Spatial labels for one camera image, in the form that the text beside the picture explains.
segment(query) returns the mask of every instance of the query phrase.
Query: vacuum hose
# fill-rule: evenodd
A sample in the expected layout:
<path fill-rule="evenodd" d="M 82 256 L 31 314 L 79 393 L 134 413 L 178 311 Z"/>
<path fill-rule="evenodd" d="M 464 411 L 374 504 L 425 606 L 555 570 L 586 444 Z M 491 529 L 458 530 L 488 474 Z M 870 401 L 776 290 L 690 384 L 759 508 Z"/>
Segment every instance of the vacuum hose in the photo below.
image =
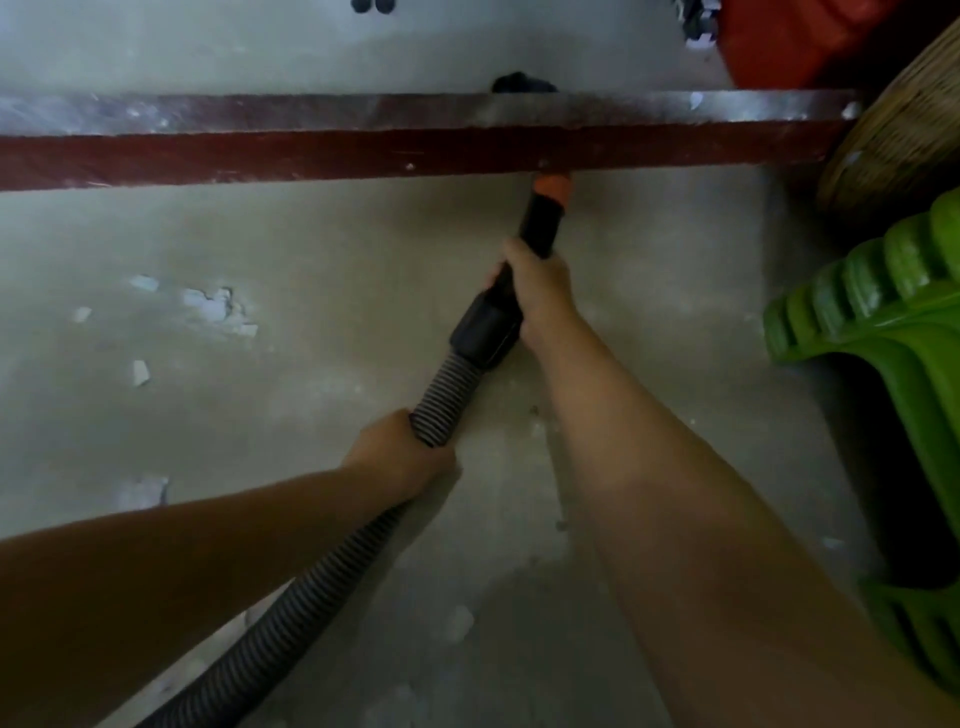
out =
<path fill-rule="evenodd" d="M 540 176 L 520 237 L 548 257 L 564 215 L 570 179 Z M 450 337 L 452 352 L 410 415 L 417 437 L 445 445 L 480 378 L 507 354 L 523 318 L 513 273 L 504 266 Z M 233 728 L 273 690 L 323 633 L 394 533 L 406 504 L 350 534 L 294 579 L 267 612 L 204 674 L 141 721 L 137 728 Z"/>

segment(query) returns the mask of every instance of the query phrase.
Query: gray floor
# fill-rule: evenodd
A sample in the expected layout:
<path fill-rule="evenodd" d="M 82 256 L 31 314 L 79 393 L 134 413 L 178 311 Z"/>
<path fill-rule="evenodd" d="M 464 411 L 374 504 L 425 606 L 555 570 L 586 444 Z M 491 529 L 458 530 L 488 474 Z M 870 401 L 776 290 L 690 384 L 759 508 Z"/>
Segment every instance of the gray floor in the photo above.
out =
<path fill-rule="evenodd" d="M 572 89 L 723 87 L 718 59 L 686 52 L 671 13 L 667 0 L 398 0 L 390 17 L 354 15 L 347 0 L 285 12 L 0 0 L 0 29 L 17 38 L 0 79 L 469 90 L 523 68 Z M 798 375 L 769 365 L 759 321 L 830 255 L 815 223 L 757 168 L 576 185 L 559 249 L 585 315 L 849 590 L 878 568 L 876 550 L 819 408 Z M 169 478 L 182 501 L 335 466 L 363 423 L 419 398 L 528 188 L 521 175 L 0 196 L 0 535 L 149 500 L 145 479 Z M 137 274 L 158 290 L 131 286 Z M 221 286 L 254 338 L 182 303 L 183 289 Z M 80 306 L 92 309 L 82 324 Z M 152 375 L 138 388 L 136 359 Z M 459 454 L 445 500 L 420 505 L 248 728 L 669 724 L 590 552 L 528 354 L 484 383 Z M 475 623 L 451 639 L 465 609 Z M 145 715 L 253 617 L 105 725 Z"/>

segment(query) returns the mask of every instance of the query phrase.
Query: forearm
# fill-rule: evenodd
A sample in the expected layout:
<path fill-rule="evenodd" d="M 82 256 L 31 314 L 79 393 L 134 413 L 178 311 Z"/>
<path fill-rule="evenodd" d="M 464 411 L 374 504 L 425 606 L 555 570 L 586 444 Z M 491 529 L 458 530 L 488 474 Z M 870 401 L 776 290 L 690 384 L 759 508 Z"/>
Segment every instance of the forearm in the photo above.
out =
<path fill-rule="evenodd" d="M 553 330 L 537 354 L 594 539 L 678 725 L 955 719 L 586 324 Z"/>
<path fill-rule="evenodd" d="M 318 473 L 0 543 L 0 722 L 103 717 L 373 518 L 375 484 L 362 480 Z"/>
<path fill-rule="evenodd" d="M 625 580 L 652 591 L 644 605 L 657 609 L 651 598 L 676 597 L 664 593 L 664 578 L 676 589 L 710 589 L 713 577 L 705 583 L 690 570 L 732 575 L 748 555 L 741 548 L 763 545 L 769 553 L 773 546 L 791 561 L 806 561 L 750 486 L 637 383 L 585 323 L 568 319 L 554 330 L 559 335 L 538 357 L 583 498 L 599 521 L 597 539 L 627 539 L 611 543 L 614 553 L 658 554 L 629 559 Z M 679 563 L 670 563 L 671 554 Z M 747 561 L 755 562 L 752 553 Z M 634 578 L 637 570 L 641 578 Z"/>

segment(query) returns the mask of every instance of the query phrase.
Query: green plastic stool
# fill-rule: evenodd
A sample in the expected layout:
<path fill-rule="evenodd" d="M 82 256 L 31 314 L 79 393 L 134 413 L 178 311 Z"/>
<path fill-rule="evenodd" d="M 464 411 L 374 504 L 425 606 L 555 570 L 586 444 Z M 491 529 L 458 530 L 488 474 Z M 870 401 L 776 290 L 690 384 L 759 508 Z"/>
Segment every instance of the green plastic stool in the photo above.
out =
<path fill-rule="evenodd" d="M 960 189 L 770 303 L 763 324 L 774 361 L 846 353 L 880 373 L 960 543 Z M 960 582 L 862 593 L 880 631 L 960 693 Z"/>

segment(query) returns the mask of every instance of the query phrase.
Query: woven basket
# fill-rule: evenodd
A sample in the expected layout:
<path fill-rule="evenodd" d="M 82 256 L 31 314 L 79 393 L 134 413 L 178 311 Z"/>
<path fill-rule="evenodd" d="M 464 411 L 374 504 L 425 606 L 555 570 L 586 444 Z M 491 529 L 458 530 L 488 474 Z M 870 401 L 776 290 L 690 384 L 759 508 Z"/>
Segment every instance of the woven basket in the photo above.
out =
<path fill-rule="evenodd" d="M 960 19 L 886 88 L 828 162 L 817 202 L 876 228 L 960 184 Z"/>

